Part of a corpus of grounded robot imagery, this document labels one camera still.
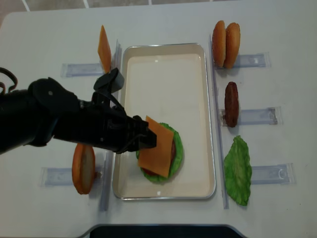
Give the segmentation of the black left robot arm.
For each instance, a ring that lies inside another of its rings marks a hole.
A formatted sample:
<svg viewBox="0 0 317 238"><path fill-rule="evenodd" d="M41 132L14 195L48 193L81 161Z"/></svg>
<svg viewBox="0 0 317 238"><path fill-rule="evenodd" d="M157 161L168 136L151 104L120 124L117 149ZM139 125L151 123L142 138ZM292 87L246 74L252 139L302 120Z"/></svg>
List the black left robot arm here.
<svg viewBox="0 0 317 238"><path fill-rule="evenodd" d="M111 94L112 82L96 83L91 101L79 100L52 78L0 98L0 151L46 146L51 139L115 153L154 148L157 136L139 116L129 117Z"/></svg>

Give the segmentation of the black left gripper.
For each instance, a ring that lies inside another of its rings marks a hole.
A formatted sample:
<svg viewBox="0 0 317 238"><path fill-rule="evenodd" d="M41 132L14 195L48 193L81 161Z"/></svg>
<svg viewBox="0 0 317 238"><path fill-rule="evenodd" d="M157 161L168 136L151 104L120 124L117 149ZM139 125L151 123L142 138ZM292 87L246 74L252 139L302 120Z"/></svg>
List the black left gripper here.
<svg viewBox="0 0 317 238"><path fill-rule="evenodd" d="M97 90L89 102L80 101L79 142L115 153L155 148L157 135L139 116L130 117L106 90Z"/></svg>

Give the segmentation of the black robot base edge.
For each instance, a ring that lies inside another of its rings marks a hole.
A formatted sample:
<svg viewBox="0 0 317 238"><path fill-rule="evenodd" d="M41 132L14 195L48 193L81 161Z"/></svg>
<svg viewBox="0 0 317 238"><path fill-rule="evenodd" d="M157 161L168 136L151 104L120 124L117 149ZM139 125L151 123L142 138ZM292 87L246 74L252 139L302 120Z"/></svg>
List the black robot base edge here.
<svg viewBox="0 0 317 238"><path fill-rule="evenodd" d="M212 225L118 225L100 226L91 238L242 238L228 226Z"/></svg>

